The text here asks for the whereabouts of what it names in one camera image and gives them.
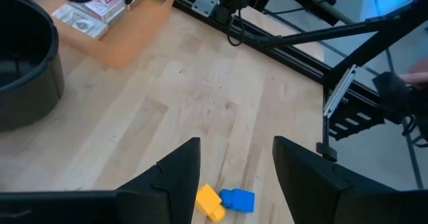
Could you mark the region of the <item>blue hollow toy brick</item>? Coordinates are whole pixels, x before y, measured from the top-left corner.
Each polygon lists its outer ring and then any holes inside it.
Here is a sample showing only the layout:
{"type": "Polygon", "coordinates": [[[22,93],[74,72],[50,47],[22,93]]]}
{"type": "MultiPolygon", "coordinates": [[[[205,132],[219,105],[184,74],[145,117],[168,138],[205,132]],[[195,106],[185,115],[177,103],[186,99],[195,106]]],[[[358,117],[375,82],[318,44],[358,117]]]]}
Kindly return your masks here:
{"type": "Polygon", "coordinates": [[[226,209],[241,213],[254,212],[255,193],[243,189],[221,189],[219,196],[226,209]]]}

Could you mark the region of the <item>person's hand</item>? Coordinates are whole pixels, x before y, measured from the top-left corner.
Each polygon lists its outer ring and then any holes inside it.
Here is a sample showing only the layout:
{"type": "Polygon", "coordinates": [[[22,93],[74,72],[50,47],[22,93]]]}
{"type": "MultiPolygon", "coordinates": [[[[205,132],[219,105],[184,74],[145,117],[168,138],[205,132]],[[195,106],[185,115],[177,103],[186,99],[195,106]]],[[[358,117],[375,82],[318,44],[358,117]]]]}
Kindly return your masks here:
{"type": "Polygon", "coordinates": [[[399,76],[402,81],[410,85],[423,85],[428,83],[428,58],[424,58],[414,64],[408,74],[399,76]]]}

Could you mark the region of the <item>yellow round-stud toy brick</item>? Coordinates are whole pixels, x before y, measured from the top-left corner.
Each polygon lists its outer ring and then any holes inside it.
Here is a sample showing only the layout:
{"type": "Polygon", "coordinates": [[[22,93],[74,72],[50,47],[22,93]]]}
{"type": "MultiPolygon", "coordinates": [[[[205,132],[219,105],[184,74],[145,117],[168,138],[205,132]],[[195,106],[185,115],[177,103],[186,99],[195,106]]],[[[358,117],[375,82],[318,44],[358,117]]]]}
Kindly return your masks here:
{"type": "Polygon", "coordinates": [[[198,189],[195,199],[196,208],[216,223],[222,221],[226,214],[221,202],[221,198],[210,185],[205,184],[198,189]]]}

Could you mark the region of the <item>red playing card box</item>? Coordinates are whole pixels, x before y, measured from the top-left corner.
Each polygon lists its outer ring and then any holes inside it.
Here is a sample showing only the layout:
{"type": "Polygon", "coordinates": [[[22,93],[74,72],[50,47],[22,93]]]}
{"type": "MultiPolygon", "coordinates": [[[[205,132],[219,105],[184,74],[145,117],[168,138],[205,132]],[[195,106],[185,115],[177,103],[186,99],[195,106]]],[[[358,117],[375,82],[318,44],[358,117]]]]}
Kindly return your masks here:
{"type": "Polygon", "coordinates": [[[130,9],[130,5],[125,4],[125,0],[92,0],[87,3],[70,2],[70,5],[106,23],[118,12],[130,9]]]}

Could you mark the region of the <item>black bucket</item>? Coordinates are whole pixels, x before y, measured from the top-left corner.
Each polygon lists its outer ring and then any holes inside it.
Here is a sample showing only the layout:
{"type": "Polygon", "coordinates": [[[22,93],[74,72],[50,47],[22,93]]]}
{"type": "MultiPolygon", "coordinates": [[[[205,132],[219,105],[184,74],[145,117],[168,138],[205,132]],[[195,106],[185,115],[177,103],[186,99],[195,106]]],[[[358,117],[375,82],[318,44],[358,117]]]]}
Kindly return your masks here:
{"type": "Polygon", "coordinates": [[[59,34],[52,18],[32,0],[0,0],[0,132],[49,114],[65,80],[59,34]]]}

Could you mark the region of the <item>orange translucent tray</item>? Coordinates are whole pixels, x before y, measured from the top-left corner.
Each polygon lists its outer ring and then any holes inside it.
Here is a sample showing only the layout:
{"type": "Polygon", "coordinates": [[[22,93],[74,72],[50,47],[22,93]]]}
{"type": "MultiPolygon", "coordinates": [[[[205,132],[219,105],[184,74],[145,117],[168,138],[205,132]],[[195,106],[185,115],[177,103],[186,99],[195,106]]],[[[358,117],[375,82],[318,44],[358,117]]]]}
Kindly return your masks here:
{"type": "MultiPolygon", "coordinates": [[[[50,15],[64,4],[92,0],[34,0],[50,15]]],[[[52,17],[60,40],[113,67],[131,61],[167,20],[174,0],[133,0],[130,9],[118,12],[109,22],[107,32],[95,39],[52,17]]]]}

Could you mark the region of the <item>silver frame rail bracket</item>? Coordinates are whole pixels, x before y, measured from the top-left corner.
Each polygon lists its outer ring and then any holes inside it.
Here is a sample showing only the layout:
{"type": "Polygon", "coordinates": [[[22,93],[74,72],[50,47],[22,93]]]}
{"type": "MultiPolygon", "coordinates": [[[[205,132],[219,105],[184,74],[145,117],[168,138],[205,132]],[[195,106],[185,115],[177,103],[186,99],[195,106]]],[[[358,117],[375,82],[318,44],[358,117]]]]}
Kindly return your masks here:
{"type": "Polygon", "coordinates": [[[343,74],[324,106],[324,117],[330,118],[331,115],[333,115],[335,109],[351,85],[357,69],[358,67],[356,65],[352,65],[343,74]]]}

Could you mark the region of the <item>black handheld device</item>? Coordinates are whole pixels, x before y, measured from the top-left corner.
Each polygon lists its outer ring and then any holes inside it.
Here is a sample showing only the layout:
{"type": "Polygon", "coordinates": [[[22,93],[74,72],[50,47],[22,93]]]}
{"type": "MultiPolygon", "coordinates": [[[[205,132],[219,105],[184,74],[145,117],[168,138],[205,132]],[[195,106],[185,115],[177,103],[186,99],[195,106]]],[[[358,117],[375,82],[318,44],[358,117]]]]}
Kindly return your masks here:
{"type": "Polygon", "coordinates": [[[393,72],[384,72],[372,82],[379,94],[384,118],[394,118],[400,123],[409,117],[401,135],[408,136],[417,128],[420,135],[412,144],[428,148],[428,86],[408,86],[393,72]]]}

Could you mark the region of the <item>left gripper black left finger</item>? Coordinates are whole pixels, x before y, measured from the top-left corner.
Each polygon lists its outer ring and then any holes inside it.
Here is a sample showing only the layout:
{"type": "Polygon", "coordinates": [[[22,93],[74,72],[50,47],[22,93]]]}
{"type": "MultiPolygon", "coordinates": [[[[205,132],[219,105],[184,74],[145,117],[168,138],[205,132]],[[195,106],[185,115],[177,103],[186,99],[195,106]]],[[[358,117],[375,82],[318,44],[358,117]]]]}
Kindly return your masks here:
{"type": "Polygon", "coordinates": [[[114,190],[0,193],[0,224],[191,224],[201,140],[114,190]]]}

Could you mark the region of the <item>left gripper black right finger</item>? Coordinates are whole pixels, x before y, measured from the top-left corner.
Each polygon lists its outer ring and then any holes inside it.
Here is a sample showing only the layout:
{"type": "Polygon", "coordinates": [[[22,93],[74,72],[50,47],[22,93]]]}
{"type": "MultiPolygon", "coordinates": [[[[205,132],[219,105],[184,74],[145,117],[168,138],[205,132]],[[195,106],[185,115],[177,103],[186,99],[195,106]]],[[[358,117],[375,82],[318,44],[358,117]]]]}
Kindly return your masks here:
{"type": "Polygon", "coordinates": [[[392,189],[283,136],[272,156],[295,224],[428,224],[428,189],[392,189]]]}

